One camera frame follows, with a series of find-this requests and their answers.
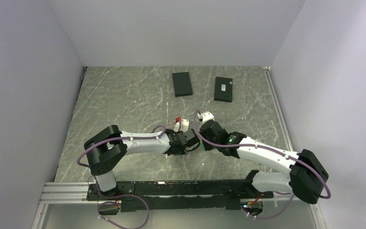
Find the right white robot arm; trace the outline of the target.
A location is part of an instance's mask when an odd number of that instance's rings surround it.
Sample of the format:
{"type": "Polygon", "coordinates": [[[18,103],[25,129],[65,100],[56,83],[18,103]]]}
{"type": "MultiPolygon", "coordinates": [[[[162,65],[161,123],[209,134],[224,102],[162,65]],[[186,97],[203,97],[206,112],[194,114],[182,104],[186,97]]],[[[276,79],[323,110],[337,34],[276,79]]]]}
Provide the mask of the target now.
{"type": "Polygon", "coordinates": [[[310,150],[278,149],[239,132],[228,133],[213,119],[202,119],[198,134],[206,151],[217,149],[225,156],[252,160],[276,170],[275,173],[259,171],[249,174],[250,181],[243,186],[249,198],[255,198],[261,192],[277,191],[316,204],[320,198],[331,197],[326,184],[329,175],[310,150]]]}

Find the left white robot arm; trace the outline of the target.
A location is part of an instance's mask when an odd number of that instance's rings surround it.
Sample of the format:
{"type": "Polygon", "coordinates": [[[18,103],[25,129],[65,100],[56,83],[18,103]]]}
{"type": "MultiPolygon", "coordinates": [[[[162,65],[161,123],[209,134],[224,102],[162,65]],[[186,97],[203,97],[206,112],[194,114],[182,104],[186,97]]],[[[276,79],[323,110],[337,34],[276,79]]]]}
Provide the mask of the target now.
{"type": "Polygon", "coordinates": [[[162,131],[153,133],[130,133],[110,125],[87,140],[84,153],[77,164],[89,168],[105,200],[118,194],[117,181],[112,171],[124,156],[140,153],[184,155],[188,148],[197,148],[200,139],[193,129],[174,131],[158,126],[162,131]]]}

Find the black box with label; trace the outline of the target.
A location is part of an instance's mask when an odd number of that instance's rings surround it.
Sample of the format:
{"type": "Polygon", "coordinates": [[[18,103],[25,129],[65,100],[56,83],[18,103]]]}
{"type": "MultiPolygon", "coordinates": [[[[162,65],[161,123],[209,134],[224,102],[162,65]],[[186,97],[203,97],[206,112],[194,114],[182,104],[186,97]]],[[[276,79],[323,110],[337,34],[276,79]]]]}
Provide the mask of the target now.
{"type": "Polygon", "coordinates": [[[233,100],[233,79],[217,76],[214,83],[213,99],[219,102],[231,103],[233,100]]]}

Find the plain black rectangular box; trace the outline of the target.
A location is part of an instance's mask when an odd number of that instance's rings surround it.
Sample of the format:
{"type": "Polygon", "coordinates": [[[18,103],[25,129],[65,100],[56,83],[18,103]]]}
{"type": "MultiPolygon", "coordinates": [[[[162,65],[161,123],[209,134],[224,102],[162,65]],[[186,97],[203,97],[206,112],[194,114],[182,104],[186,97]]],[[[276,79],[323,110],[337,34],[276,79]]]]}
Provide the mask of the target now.
{"type": "Polygon", "coordinates": [[[175,97],[193,95],[193,88],[188,72],[173,73],[172,79],[175,97]]]}

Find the aluminium rail frame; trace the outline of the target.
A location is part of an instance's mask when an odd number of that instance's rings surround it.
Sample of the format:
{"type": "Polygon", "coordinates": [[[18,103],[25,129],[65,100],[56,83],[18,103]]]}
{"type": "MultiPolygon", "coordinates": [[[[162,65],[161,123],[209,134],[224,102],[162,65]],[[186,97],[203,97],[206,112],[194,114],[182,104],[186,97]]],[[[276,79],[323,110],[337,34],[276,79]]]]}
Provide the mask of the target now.
{"type": "Polygon", "coordinates": [[[322,228],[327,180],[264,67],[88,67],[33,227],[322,228]]]}

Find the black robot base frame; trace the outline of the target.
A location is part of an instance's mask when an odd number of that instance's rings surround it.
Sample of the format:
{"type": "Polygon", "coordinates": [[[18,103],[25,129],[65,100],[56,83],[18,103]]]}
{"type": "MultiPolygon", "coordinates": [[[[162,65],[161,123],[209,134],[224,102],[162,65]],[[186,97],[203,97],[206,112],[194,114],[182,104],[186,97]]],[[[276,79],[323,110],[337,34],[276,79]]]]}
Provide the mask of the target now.
{"type": "Polygon", "coordinates": [[[99,193],[89,184],[88,201],[116,201],[121,212],[224,208],[239,210],[246,201],[272,199],[273,192],[257,191],[249,179],[119,181],[115,190],[99,193]]]}

